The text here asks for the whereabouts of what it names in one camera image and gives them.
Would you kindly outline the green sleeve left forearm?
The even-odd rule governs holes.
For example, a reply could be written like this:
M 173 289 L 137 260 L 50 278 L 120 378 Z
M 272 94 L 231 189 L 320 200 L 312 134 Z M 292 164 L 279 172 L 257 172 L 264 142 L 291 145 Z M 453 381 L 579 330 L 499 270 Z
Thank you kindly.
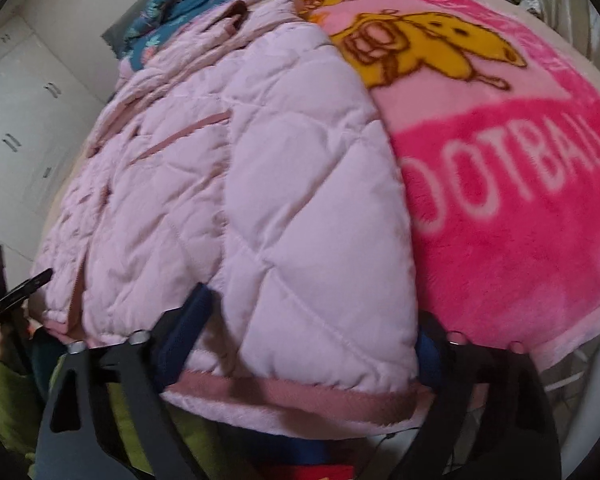
M 34 379 L 14 372 L 0 361 L 0 441 L 28 476 L 33 474 L 43 412 Z

